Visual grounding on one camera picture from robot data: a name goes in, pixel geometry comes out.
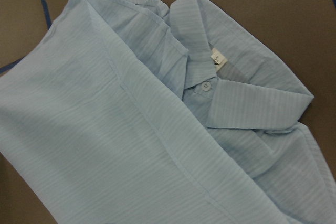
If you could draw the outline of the light blue button shirt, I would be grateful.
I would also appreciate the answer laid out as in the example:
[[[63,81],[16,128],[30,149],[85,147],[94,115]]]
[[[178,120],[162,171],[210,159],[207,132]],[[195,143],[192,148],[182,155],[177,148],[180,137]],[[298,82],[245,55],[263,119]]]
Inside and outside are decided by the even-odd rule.
[[[1,153],[58,223],[335,223],[312,100],[209,0],[69,0],[1,77]]]

